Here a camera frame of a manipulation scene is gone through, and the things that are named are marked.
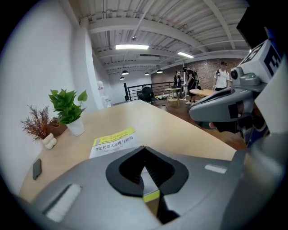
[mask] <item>wooden floor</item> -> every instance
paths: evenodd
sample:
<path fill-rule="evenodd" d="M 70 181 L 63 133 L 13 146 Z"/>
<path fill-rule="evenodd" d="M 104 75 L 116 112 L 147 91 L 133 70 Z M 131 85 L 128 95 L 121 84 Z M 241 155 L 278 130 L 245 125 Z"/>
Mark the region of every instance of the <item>wooden floor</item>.
<path fill-rule="evenodd" d="M 172 105 L 172 103 L 168 103 L 168 106 L 166 107 L 166 100 L 157 100 L 155 101 L 154 105 L 162 110 L 165 110 L 168 113 L 171 113 L 187 122 L 189 122 L 190 124 L 193 124 L 199 128 L 201 128 L 200 126 L 196 125 L 195 121 L 192 120 L 189 115 L 188 115 L 188 108 L 189 105 L 185 104 L 186 101 L 182 101 L 180 100 L 180 107 L 178 108 L 178 105 L 176 103 L 174 103 L 174 105 Z M 219 140 L 225 142 L 227 145 L 231 146 L 232 148 L 236 149 L 236 150 L 242 150 L 242 149 L 246 149 L 246 145 L 244 140 L 241 138 L 240 133 L 230 133 L 230 132 L 218 132 L 217 130 L 208 130 L 208 129 L 203 129 L 202 130 L 206 131 L 207 133 L 213 135 L 214 137 L 218 138 Z"/>

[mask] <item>white wall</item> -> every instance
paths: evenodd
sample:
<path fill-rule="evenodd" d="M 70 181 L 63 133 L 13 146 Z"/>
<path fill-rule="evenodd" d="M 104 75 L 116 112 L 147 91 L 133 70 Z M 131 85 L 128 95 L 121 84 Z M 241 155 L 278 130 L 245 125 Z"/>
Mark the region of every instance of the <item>white wall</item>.
<path fill-rule="evenodd" d="M 125 101 L 125 90 L 124 83 L 127 87 L 141 85 L 141 84 L 151 84 L 151 76 L 145 76 L 142 71 L 131 71 L 128 75 L 125 75 L 125 80 L 120 80 L 121 75 L 110 75 L 110 85 L 111 85 L 111 101 L 113 104 Z"/>
<path fill-rule="evenodd" d="M 110 87 L 110 80 L 106 70 L 103 68 L 99 58 L 93 52 L 93 63 L 94 63 L 94 70 L 95 76 L 97 81 L 102 81 L 104 85 L 104 92 L 105 95 L 110 97 L 111 87 Z"/>
<path fill-rule="evenodd" d="M 41 151 L 41 143 L 22 131 L 27 105 L 53 105 L 50 89 L 74 89 L 73 27 L 57 1 L 39 2 L 18 24 L 0 60 L 0 167 L 12 192 Z"/>
<path fill-rule="evenodd" d="M 86 107 L 85 112 L 103 109 L 95 77 L 91 40 L 86 28 L 79 28 L 75 32 L 72 63 L 77 94 L 87 91 L 88 100 L 82 104 Z"/>

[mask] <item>man in white shirt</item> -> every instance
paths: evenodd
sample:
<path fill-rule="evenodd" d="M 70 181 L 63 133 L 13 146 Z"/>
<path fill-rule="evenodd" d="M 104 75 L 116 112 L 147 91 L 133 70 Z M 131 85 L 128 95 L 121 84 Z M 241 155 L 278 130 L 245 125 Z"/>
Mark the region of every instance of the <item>man in white shirt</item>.
<path fill-rule="evenodd" d="M 215 91 L 220 91 L 230 87 L 230 76 L 227 72 L 227 63 L 221 62 L 221 68 L 218 69 L 214 75 L 215 78 Z"/>

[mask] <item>dried red plant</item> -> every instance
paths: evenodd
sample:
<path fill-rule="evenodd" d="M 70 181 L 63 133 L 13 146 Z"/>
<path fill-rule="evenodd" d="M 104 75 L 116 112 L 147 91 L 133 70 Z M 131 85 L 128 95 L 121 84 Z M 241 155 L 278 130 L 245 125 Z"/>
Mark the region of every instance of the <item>dried red plant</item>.
<path fill-rule="evenodd" d="M 34 141 L 45 139 L 51 133 L 51 128 L 59 125 L 58 119 L 56 117 L 49 118 L 48 106 L 39 111 L 37 107 L 28 107 L 32 118 L 27 117 L 25 121 L 20 121 L 23 124 L 23 130 L 28 135 L 32 135 Z"/>

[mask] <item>black phone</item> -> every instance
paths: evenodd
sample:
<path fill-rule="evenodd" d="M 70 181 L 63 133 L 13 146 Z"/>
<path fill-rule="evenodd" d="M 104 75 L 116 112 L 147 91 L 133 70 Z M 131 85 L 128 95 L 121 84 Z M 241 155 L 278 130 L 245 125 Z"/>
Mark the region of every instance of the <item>black phone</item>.
<path fill-rule="evenodd" d="M 41 173 L 42 173 L 41 159 L 38 159 L 33 164 L 33 179 L 36 180 L 40 176 Z"/>

